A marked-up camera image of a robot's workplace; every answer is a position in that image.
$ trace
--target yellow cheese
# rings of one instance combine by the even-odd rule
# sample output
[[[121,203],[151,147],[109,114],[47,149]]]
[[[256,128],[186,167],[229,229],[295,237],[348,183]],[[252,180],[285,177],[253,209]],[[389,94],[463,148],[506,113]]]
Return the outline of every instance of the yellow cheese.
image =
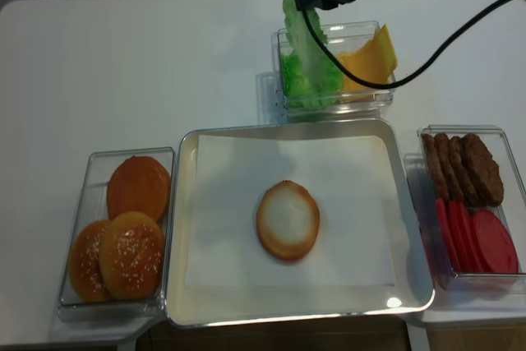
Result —
[[[377,30],[374,37],[357,52],[339,53],[336,57],[355,76],[378,84],[385,84],[398,65],[386,25]],[[366,89],[367,87],[344,76],[343,91]]]

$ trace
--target tomato slice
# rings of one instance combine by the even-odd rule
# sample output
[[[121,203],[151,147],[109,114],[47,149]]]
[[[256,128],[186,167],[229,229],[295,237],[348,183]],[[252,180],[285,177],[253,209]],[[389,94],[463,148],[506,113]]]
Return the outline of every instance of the tomato slice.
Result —
[[[485,270],[479,257],[478,247],[475,245],[471,215],[469,215],[468,209],[466,209],[466,206],[464,206],[462,202],[457,202],[456,205],[460,235],[464,242],[466,252],[468,253],[469,263],[474,273],[483,273]]]
[[[510,235],[489,210],[473,216],[473,236],[483,263],[493,273],[518,273],[519,259]]]
[[[462,237],[462,225],[460,224],[460,219],[458,218],[458,203],[456,201],[450,201],[449,212],[450,212],[450,229],[451,236],[454,241],[454,248],[457,251],[457,256],[459,257],[460,269],[464,273],[473,273],[473,267],[471,266],[471,261],[468,257],[467,246],[464,244],[464,239]]]
[[[442,237],[444,238],[444,244],[450,256],[451,265],[453,266],[453,270],[459,273],[461,270],[459,257],[457,256],[457,251],[454,249],[453,238],[451,238],[450,224],[448,223],[447,212],[445,211],[444,199],[436,199],[435,209],[438,224],[441,227]]]

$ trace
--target hamburger bun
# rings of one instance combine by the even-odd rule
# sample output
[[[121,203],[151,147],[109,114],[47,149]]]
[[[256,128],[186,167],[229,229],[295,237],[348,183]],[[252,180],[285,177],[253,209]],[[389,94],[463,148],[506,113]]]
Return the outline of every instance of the hamburger bun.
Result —
[[[106,288],[116,299],[151,296],[159,286],[164,238],[148,215],[119,215],[100,242],[99,265]]]
[[[84,302],[111,299],[99,268],[100,240],[109,224],[110,221],[105,219],[86,226],[73,243],[67,260],[69,280]]]
[[[132,156],[109,179],[106,195],[109,218],[140,211],[159,221],[168,207],[169,195],[170,175],[164,166],[149,156]]]
[[[265,192],[256,213],[263,248],[278,259],[296,261],[314,246],[320,211],[307,189],[282,181]]]

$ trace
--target cooked patty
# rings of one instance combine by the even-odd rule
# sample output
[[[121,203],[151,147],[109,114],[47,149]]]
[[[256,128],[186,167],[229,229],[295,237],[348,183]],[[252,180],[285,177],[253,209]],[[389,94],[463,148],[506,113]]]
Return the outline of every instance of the cooked patty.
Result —
[[[447,182],[442,173],[441,162],[438,159],[438,153],[436,152],[435,139],[433,139],[433,136],[431,135],[423,134],[422,140],[424,142],[424,150],[426,151],[427,166],[429,167],[431,178],[435,183],[436,192],[442,199],[444,199],[444,201],[448,201],[450,199],[450,194],[448,193]]]
[[[471,207],[484,206],[484,201],[477,194],[475,186],[469,179],[468,172],[466,172],[466,169],[462,165],[462,144],[460,137],[451,137],[449,141],[449,155],[454,175],[457,177],[459,185],[464,192],[465,203]]]
[[[469,133],[462,138],[462,163],[478,195],[487,205],[497,207],[504,199],[499,165],[480,137]]]
[[[454,201],[464,202],[464,194],[460,188],[457,177],[454,175],[454,170],[451,167],[449,155],[449,141],[445,133],[435,135],[435,147],[438,154],[438,160],[441,163],[442,173],[444,174],[445,182],[447,183],[447,190],[450,193],[450,198]]]

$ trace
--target bottom bun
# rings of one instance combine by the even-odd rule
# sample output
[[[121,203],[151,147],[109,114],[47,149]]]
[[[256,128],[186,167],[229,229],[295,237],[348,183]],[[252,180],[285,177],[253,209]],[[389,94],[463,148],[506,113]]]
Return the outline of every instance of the bottom bun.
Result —
[[[320,210],[307,189],[282,181],[265,192],[256,214],[257,235],[272,256],[296,261],[314,246]]]

